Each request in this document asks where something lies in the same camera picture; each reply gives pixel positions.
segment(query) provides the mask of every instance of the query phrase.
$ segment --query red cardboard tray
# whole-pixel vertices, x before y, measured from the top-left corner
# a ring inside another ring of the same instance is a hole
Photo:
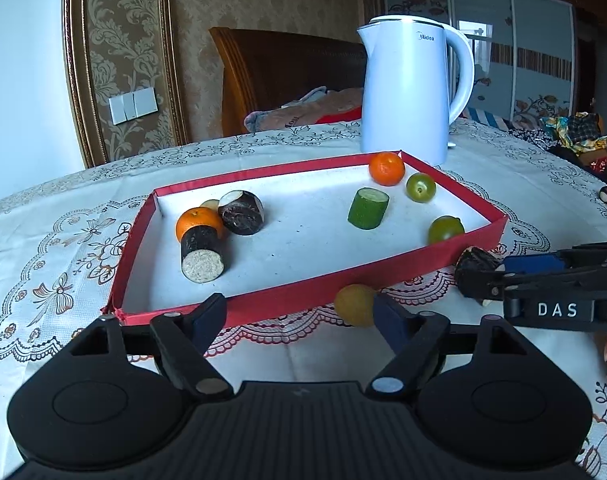
[[[507,217],[473,191],[404,152],[403,181],[377,186],[367,165],[373,154],[348,155],[236,171],[161,187],[147,198],[130,230],[105,313],[123,324],[146,324],[164,312],[187,313],[213,292],[228,298],[226,326],[274,319],[331,303],[351,283],[384,288],[456,262],[470,246],[493,250]],[[412,202],[405,182],[414,172],[437,183],[428,204]],[[361,187],[391,197],[381,225],[371,231],[347,222]],[[229,269],[210,283],[190,282],[180,270],[174,236],[178,216],[233,189],[256,193],[266,225],[251,237],[231,235]],[[459,216],[466,234],[424,246],[430,222]]]

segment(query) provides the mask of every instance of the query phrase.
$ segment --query light switch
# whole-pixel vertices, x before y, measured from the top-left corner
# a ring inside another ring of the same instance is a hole
[[[134,92],[134,109],[137,117],[158,111],[154,88],[143,88]]]
[[[124,123],[128,119],[125,117],[123,109],[123,95],[115,95],[108,100],[110,105],[110,113],[112,114],[112,124]]]
[[[134,94],[132,92],[123,94],[123,111],[125,112],[125,118],[129,121],[137,118],[134,110]]]

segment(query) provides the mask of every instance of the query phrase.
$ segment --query tablecloth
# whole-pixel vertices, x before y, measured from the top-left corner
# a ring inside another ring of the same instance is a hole
[[[20,464],[5,413],[12,394],[99,314],[129,228],[158,186],[283,162],[359,152],[359,123],[300,126],[139,155],[37,186],[0,201],[0,478]],[[500,256],[607,240],[597,179],[489,126],[459,119],[442,170],[509,216]],[[477,323],[482,309],[441,269],[387,290],[410,310]],[[577,461],[607,480],[607,370],[590,334],[522,329],[589,395],[593,425]],[[357,380],[392,357],[375,329],[345,326],[331,305],[224,330],[208,350],[242,380]],[[449,358],[446,368],[468,357]],[[136,365],[153,367],[145,356]],[[43,428],[43,437],[47,438]]]

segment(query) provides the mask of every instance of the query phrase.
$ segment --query bed headboard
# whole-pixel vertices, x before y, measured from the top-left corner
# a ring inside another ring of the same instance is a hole
[[[363,87],[365,48],[360,43],[305,34],[213,27],[223,62],[221,126],[224,137],[247,133],[250,112],[272,110],[310,90]]]

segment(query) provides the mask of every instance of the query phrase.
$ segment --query midea logo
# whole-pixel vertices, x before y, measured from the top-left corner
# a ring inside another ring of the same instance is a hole
[[[433,38],[432,36],[428,36],[427,34],[424,34],[421,31],[417,31],[417,34],[419,35],[419,39],[420,40],[428,40],[428,41],[434,41],[435,38]]]

